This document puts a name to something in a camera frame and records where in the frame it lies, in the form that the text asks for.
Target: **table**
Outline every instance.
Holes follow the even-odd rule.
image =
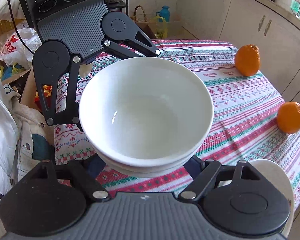
[[[297,208],[300,203],[300,131],[288,135],[279,130],[276,113],[284,100],[267,78],[261,72],[243,77],[234,67],[238,49],[227,42],[166,40],[154,43],[161,51],[160,57],[191,69],[204,81],[212,96],[213,125],[196,155],[229,165],[235,165],[240,159],[258,158],[278,163],[290,179]],[[116,61],[119,59],[101,53],[88,77],[78,78],[76,100],[80,100],[84,87],[95,74]],[[59,80],[58,111],[65,107],[67,79],[65,75]],[[57,164],[95,154],[76,125],[57,125],[54,132]],[[141,179],[106,166],[96,180],[110,194],[116,191],[173,191],[178,194],[192,178],[183,167],[165,176]]]

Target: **blue kettle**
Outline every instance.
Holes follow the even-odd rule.
[[[170,11],[169,11],[169,6],[167,5],[164,5],[162,6],[162,9],[160,12],[157,12],[157,16],[158,16],[158,13],[159,13],[159,16],[160,17],[163,17],[166,19],[166,22],[169,22],[170,21]]]

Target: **gray ribbed panel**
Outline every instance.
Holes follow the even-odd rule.
[[[108,11],[104,0],[86,0],[41,20],[38,29],[44,41],[62,40],[71,53],[86,58],[103,48],[101,19]]]
[[[143,199],[145,195],[149,196],[147,200]],[[107,203],[93,204],[76,225],[59,234],[34,238],[8,233],[2,239],[243,240],[246,238],[230,236],[216,229],[205,220],[196,205],[181,203],[172,193],[119,192]],[[279,234],[262,238],[262,240],[284,239]]]

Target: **red logo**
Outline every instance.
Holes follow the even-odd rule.
[[[18,41],[19,39],[18,38],[15,38],[14,37],[14,34],[12,35],[12,37],[11,37],[11,42],[12,43],[15,43],[16,41]]]

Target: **orange fruit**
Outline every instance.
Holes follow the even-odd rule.
[[[277,124],[285,133],[295,133],[300,129],[300,104],[286,102],[279,107]]]
[[[241,47],[235,54],[234,65],[246,77],[255,75],[260,68],[259,48],[255,45]]]

